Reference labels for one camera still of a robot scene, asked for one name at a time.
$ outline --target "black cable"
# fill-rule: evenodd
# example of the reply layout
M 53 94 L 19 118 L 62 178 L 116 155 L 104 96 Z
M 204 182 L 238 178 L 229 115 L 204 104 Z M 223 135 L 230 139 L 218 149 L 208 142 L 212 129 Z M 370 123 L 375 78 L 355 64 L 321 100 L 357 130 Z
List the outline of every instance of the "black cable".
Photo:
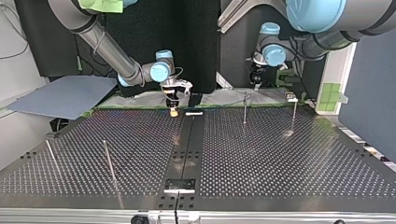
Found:
M 74 39 L 75 39 L 76 52 L 77 52 L 77 56 L 78 56 L 78 59 L 79 59 L 79 63 L 80 63 L 80 65 L 81 65 L 81 71 L 79 71 L 78 75 L 81 75 L 81 74 L 82 74 L 82 71 L 84 70 L 84 68 L 82 67 L 82 64 L 81 64 L 81 56 L 80 56 L 80 54 L 79 54 L 77 36 L 76 36 L 75 34 L 73 34 L 73 37 L 74 37 Z
M 175 223 L 176 224 L 178 224 L 178 214 L 177 214 L 177 207 L 178 207 L 178 196 L 179 196 L 179 194 L 177 195 L 177 200 L 176 200 L 176 205 L 175 205 Z
M 293 46 L 293 44 L 291 43 L 291 40 L 294 41 L 296 47 Z M 298 41 L 295 39 L 294 36 L 292 36 L 292 37 L 290 38 L 290 45 L 291 45 L 291 47 L 293 48 L 293 50 L 295 50 L 296 52 L 300 52 L 300 51 L 298 50 Z M 324 56 L 326 56 L 326 54 L 328 54 L 328 53 L 324 53 L 324 54 L 322 54 L 322 55 L 320 55 L 320 56 L 318 56 L 318 57 L 310 57 L 310 56 L 308 56 L 308 55 L 304 52 L 304 49 L 302 50 L 302 52 L 303 52 L 302 54 L 298 54 L 298 55 L 302 56 L 303 58 L 306 58 L 306 59 L 309 59 L 309 60 L 313 60 L 313 61 L 317 61 L 317 60 L 319 60 L 319 59 L 322 59 Z
M 327 47 L 327 46 L 322 45 L 322 44 L 318 41 L 318 38 L 317 38 L 317 35 L 316 35 L 316 34 L 312 34 L 312 37 L 314 38 L 315 43 L 316 43 L 321 49 L 326 49 L 326 50 L 340 50 L 340 49 L 345 49 L 345 48 L 349 47 L 349 46 L 352 44 L 352 43 L 348 43 L 348 44 L 345 44 L 343 47 L 332 48 L 332 47 Z
M 298 49 L 298 42 L 297 42 L 296 39 L 294 39 L 294 41 L 295 41 L 295 43 L 296 43 L 295 51 L 298 52 L 298 51 L 299 51 L 299 49 Z M 308 97 L 310 98 L 311 102 L 314 104 L 315 107 L 317 107 L 317 104 L 314 102 L 314 99 L 313 99 L 312 96 L 309 94 L 308 89 L 306 88 L 306 86 L 305 86 L 305 84 L 304 84 L 303 76 L 301 75 L 300 66 L 299 66 L 299 64 L 301 63 L 300 58 L 297 57 L 296 61 L 297 61 L 297 62 L 296 62 L 296 72 L 297 72 L 298 78 L 300 79 L 301 85 L 303 86 L 304 91 L 306 92 L 306 95 L 308 95 Z
M 82 61 L 82 62 L 84 62 L 84 63 L 86 63 L 90 68 L 91 68 L 91 73 L 90 73 L 90 75 L 94 75 L 94 73 L 93 72 L 97 72 L 97 73 L 99 73 L 99 75 L 101 75 L 102 77 L 105 77 L 106 75 L 108 75 L 108 74 L 103 74 L 101 71 L 99 71 L 99 70 L 97 70 L 93 65 L 92 65 L 92 63 L 90 63 L 89 61 L 87 61 L 86 59 L 84 59 L 83 57 L 81 57 L 81 54 L 80 54 L 80 51 L 79 51 L 79 48 L 78 48 L 78 42 L 77 42 L 77 37 L 76 37 L 76 35 L 74 35 L 74 38 L 75 38 L 75 43 L 76 43 L 76 51 L 77 51 L 77 56 L 79 57 L 79 59 Z M 81 71 L 79 71 L 79 75 L 81 75 L 82 74 L 82 72 L 83 72 L 83 70 L 84 70 L 84 68 L 82 68 L 82 70 Z
M 306 88 L 304 81 L 303 81 L 303 76 L 301 75 L 300 72 L 300 67 L 299 67 L 299 63 L 301 63 L 300 59 L 298 59 L 298 62 L 296 62 L 296 72 L 297 72 L 297 77 L 300 79 L 301 85 L 304 88 L 304 91 L 306 92 L 306 95 L 309 97 L 309 99 L 311 100 L 312 104 L 314 104 L 315 107 L 317 107 L 317 103 L 315 103 L 315 99 L 311 96 L 311 94 L 309 94 L 308 89 Z
M 92 69 L 90 75 L 94 75 L 93 72 L 96 71 L 96 72 L 99 73 L 99 75 L 101 75 L 102 77 L 105 77 L 105 76 L 106 76 L 106 75 L 103 74 L 101 71 L 97 70 L 90 62 L 88 62 L 87 60 L 85 60 L 85 59 L 82 58 L 81 56 L 79 56 L 79 58 L 80 58 L 84 63 L 86 63 L 86 64 Z
M 93 61 L 94 61 L 95 63 L 97 63 L 97 64 L 99 64 L 99 65 L 102 65 L 102 66 L 109 66 L 108 63 L 99 63 L 99 62 L 95 59 L 95 56 L 93 55 L 93 49 L 91 49 L 91 58 L 93 59 Z
M 18 56 L 22 55 L 24 52 L 26 52 L 26 50 L 27 50 L 28 48 L 29 48 L 29 43 L 26 43 L 26 46 L 25 46 L 25 48 L 23 49 L 23 51 L 21 51 L 21 52 L 19 52 L 19 53 L 17 53 L 17 54 L 14 54 L 14 55 L 7 56 L 7 57 L 1 57 L 0 60 L 18 57 Z

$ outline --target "cable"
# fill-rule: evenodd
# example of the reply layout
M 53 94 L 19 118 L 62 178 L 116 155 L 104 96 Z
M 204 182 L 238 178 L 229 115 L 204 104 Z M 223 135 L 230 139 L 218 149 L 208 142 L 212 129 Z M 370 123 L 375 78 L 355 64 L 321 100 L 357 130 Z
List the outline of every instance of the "cable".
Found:
M 301 61 L 300 59 L 298 59 L 298 62 L 296 62 L 296 73 L 297 73 L 297 77 L 300 79 L 301 85 L 304 88 L 304 91 L 306 92 L 306 95 L 309 97 L 309 99 L 311 100 L 312 104 L 314 104 L 315 107 L 317 107 L 317 103 L 314 102 L 314 98 L 311 96 L 311 94 L 309 94 L 308 89 L 306 88 L 304 81 L 303 81 L 303 76 L 301 75 L 301 71 L 300 71 L 300 64 Z
M 349 47 L 352 43 L 348 43 L 346 45 L 344 45 L 343 47 L 340 48 L 332 48 L 332 47 L 326 47 L 324 45 L 322 45 L 317 38 L 316 34 L 312 34 L 312 37 L 314 38 L 315 43 L 321 48 L 321 49 L 326 49 L 326 50 L 340 50 L 340 49 L 345 49 L 347 47 Z
M 0 7 L 8 8 L 15 15 L 15 17 L 18 20 L 20 19 L 20 16 L 18 15 L 17 11 L 14 8 L 12 8 L 10 5 L 8 5 L 8 4 L 4 3 L 4 2 L 0 2 Z M 9 22 L 9 24 L 11 24 L 12 28 L 14 29 L 14 31 L 26 42 L 26 46 L 24 47 L 24 49 L 21 52 L 13 54 L 13 55 L 6 56 L 6 57 L 0 57 L 0 60 L 18 57 L 18 56 L 22 55 L 24 52 L 26 52 L 26 50 L 28 50 L 29 43 L 27 42 L 26 37 L 24 36 L 23 30 L 21 30 L 21 32 L 20 32 L 17 29 L 17 27 L 15 27 L 14 23 L 12 23 L 12 21 L 9 19 L 9 17 L 5 13 L 5 11 L 3 9 L 1 9 L 1 8 L 0 8 L 0 11 L 3 13 L 4 17 Z
M 106 13 L 104 13 L 104 14 L 102 14 L 102 15 L 103 15 L 103 19 L 104 19 L 104 21 L 105 21 L 105 22 L 104 22 L 105 28 L 104 28 L 104 30 L 103 30 L 102 36 L 100 37 L 98 43 L 96 44 L 95 48 L 93 48 L 93 55 L 96 55 L 96 51 L 99 49 L 99 47 L 100 47 L 100 45 L 102 44 L 102 41 L 103 41 L 103 39 L 105 38 L 105 35 L 106 35 L 107 15 L 106 15 Z
M 99 71 L 99 70 L 97 70 L 95 67 L 93 67 L 93 65 L 92 65 L 90 62 L 88 62 L 87 60 L 85 60 L 85 59 L 82 58 L 81 56 L 79 56 L 79 58 L 80 58 L 84 63 L 86 63 L 86 64 L 92 69 L 90 75 L 94 75 L 93 72 L 96 71 L 96 72 L 99 73 L 99 75 L 101 75 L 102 77 L 105 77 L 105 76 L 106 76 L 106 75 L 103 74 L 101 71 Z
M 6 7 L 8 8 L 14 15 L 15 17 L 20 20 L 20 16 L 18 15 L 18 12 L 10 5 L 4 3 L 4 2 L 0 2 L 0 7 Z M 6 12 L 1 9 L 1 11 L 3 12 L 3 15 L 6 17 L 6 19 L 8 20 L 9 24 L 11 24 L 12 28 L 15 30 L 15 32 L 17 32 L 17 34 L 24 40 L 27 42 L 26 40 L 26 36 L 23 32 L 23 30 L 21 30 L 21 32 L 17 29 L 17 27 L 15 27 L 14 23 L 12 23 L 12 21 L 9 19 L 9 17 L 7 16 Z
M 7 56 L 7 57 L 1 57 L 0 60 L 18 57 L 18 56 L 22 55 L 24 52 L 26 52 L 26 50 L 28 50 L 28 48 L 29 48 L 29 44 L 27 43 L 25 48 L 23 49 L 23 51 L 21 51 L 17 54 L 14 54 L 14 55 Z
M 99 65 L 102 65 L 102 66 L 109 66 L 108 63 L 100 63 L 100 62 L 98 62 L 98 61 L 95 59 L 95 56 L 93 55 L 93 49 L 90 49 L 90 52 L 91 52 L 91 58 L 93 59 L 93 61 L 94 61 L 95 63 L 97 63 L 97 64 L 99 64 Z
M 291 38 L 290 38 L 290 45 L 291 45 L 291 47 L 293 48 L 293 50 L 295 50 L 296 52 L 300 52 L 300 51 L 298 50 L 298 41 L 296 40 L 296 38 L 294 37 L 294 35 L 292 35 Z M 320 56 L 318 56 L 318 57 L 310 57 L 310 56 L 306 55 L 306 53 L 304 52 L 304 49 L 303 49 L 303 50 L 302 50 L 302 54 L 299 54 L 299 55 L 301 55 L 303 58 L 306 58 L 306 59 L 309 59 L 309 60 L 313 60 L 313 61 L 317 61 L 317 60 L 322 59 L 324 56 L 326 56 L 326 54 L 328 54 L 328 52 L 326 52 L 326 53 L 324 53 L 324 54 L 322 54 L 322 55 L 320 55 Z

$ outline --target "metal rod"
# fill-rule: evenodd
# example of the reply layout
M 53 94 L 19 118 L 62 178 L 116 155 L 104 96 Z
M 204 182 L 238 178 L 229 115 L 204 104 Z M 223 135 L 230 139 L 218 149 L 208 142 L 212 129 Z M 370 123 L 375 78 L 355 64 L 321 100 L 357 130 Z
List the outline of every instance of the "metal rod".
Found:
M 105 153 L 106 153 L 107 161 L 108 161 L 108 167 L 110 168 L 111 175 L 113 177 L 113 180 L 117 181 L 116 175 L 115 175 L 114 169 L 113 169 L 113 162 L 111 161 L 110 151 L 108 150 L 108 145 L 107 145 L 106 140 L 103 140 L 103 146 L 105 148 Z
M 245 111 L 244 111 L 244 124 L 247 124 L 248 123 L 248 121 L 247 121 L 247 119 L 248 119 L 248 95 L 247 94 L 245 94 L 244 109 L 245 109 Z
M 46 140 L 46 143 L 47 143 L 47 147 L 49 149 L 50 156 L 52 157 L 53 160 L 56 160 L 55 154 L 53 154 L 52 146 L 50 145 L 50 141 Z
M 298 102 L 295 102 L 295 103 L 294 103 L 293 120 L 295 120 L 295 119 L 296 119 L 296 113 L 297 113 L 297 104 L 298 104 Z

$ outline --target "small black object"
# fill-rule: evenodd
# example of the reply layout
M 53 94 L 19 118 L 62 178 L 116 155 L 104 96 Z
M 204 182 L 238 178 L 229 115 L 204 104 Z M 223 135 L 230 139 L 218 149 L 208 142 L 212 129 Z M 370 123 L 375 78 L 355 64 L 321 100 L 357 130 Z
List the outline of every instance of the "small black object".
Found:
M 380 160 L 381 160 L 381 161 L 384 161 L 384 162 L 390 161 L 390 159 L 388 159 L 387 157 L 381 157 Z
M 344 220 L 338 219 L 334 222 L 334 224 L 346 224 Z
M 148 217 L 134 216 L 131 219 L 131 224 L 149 224 Z
M 261 84 L 262 83 L 262 75 L 266 72 L 266 68 L 253 63 L 251 65 L 251 72 L 250 72 L 250 83 L 251 84 Z

